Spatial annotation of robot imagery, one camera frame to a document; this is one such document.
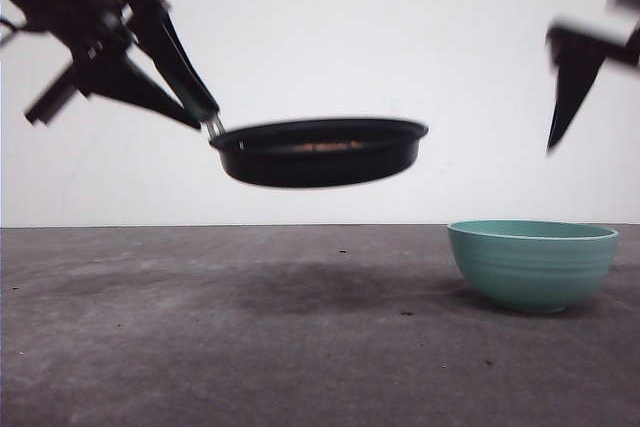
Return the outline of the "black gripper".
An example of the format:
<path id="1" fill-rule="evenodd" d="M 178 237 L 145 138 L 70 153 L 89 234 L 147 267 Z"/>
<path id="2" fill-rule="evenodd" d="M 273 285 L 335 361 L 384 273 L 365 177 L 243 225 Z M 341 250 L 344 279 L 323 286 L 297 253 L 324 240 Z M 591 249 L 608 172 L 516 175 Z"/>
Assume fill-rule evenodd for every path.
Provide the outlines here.
<path id="1" fill-rule="evenodd" d="M 25 21 L 12 33 L 49 33 L 71 64 L 25 116 L 49 122 L 75 93 L 147 109 L 195 130 L 219 106 L 191 64 L 163 0 L 9 0 Z"/>
<path id="2" fill-rule="evenodd" d="M 605 0 L 595 33 L 551 26 L 546 34 L 557 68 L 556 100 L 547 150 L 559 145 L 604 61 L 639 66 L 639 0 Z"/>

